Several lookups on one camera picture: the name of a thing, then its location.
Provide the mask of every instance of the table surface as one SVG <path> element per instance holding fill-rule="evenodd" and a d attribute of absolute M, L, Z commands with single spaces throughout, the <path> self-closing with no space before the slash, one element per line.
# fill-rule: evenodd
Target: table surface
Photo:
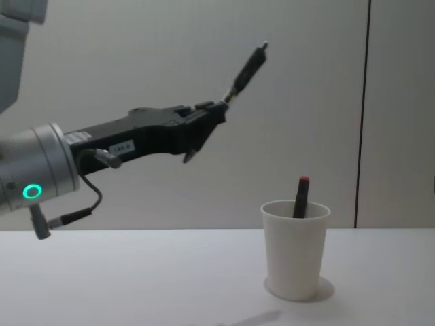
<path fill-rule="evenodd" d="M 262 230 L 0 232 L 0 323 L 434 325 L 434 248 L 435 230 L 328 230 L 335 292 L 295 303 L 264 289 Z"/>

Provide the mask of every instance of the green led ring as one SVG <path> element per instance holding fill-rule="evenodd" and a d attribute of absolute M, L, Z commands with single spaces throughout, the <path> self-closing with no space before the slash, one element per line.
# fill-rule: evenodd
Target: green led ring
<path fill-rule="evenodd" d="M 29 195 L 29 190 L 36 189 L 37 193 L 33 196 Z M 37 185 L 35 183 L 32 183 L 31 185 L 26 186 L 22 191 L 22 196 L 26 199 L 36 199 L 42 195 L 42 187 L 40 185 Z"/>

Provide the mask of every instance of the white label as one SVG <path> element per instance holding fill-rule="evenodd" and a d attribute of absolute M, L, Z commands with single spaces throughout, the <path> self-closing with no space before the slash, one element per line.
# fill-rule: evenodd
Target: white label
<path fill-rule="evenodd" d="M 80 143 L 81 141 L 87 141 L 89 138 L 92 138 L 92 136 L 86 131 L 74 131 L 65 135 L 65 140 L 67 141 L 68 145 Z"/>
<path fill-rule="evenodd" d="M 112 145 L 109 147 L 109 152 L 113 155 L 121 155 L 125 153 L 130 153 L 135 150 L 135 144 L 133 141 L 125 141 L 123 143 L 119 143 L 116 145 Z"/>

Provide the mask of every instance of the cup rim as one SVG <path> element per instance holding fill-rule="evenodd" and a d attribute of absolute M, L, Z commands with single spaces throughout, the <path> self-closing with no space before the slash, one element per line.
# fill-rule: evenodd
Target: cup rim
<path fill-rule="evenodd" d="M 319 204 L 317 202 L 307 202 L 307 204 L 311 204 L 311 205 L 322 207 L 323 209 L 326 209 L 326 214 L 325 215 L 321 215 L 321 216 L 317 216 L 317 217 L 310 217 L 308 219 L 295 219 L 293 217 L 285 217 L 285 216 L 273 215 L 273 214 L 270 214 L 269 212 L 266 212 L 264 210 L 264 207 L 266 207 L 267 205 L 270 205 L 270 204 L 274 204 L 276 202 L 294 202 L 294 201 L 295 200 L 290 200 L 290 199 L 273 200 L 271 202 L 266 202 L 263 205 L 261 205 L 260 210 L 261 210 L 261 213 L 263 213 L 263 215 L 266 215 L 268 217 L 273 217 L 273 218 L 277 218 L 277 219 L 284 219 L 284 220 L 289 220 L 290 219 L 292 221 L 301 222 L 301 223 L 306 223 L 306 222 L 310 222 L 310 221 L 318 221 L 320 219 L 325 219 L 325 218 L 327 218 L 331 214 L 331 210 L 329 209 L 329 207 L 327 207 L 325 205 L 322 205 L 322 204 Z"/>

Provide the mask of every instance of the marker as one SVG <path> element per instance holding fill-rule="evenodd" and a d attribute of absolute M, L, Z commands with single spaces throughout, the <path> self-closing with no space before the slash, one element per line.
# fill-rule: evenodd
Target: marker
<path fill-rule="evenodd" d="M 304 219 L 305 210 L 307 209 L 308 188 L 310 186 L 310 178 L 303 175 L 299 178 L 298 194 L 294 202 L 293 218 Z"/>

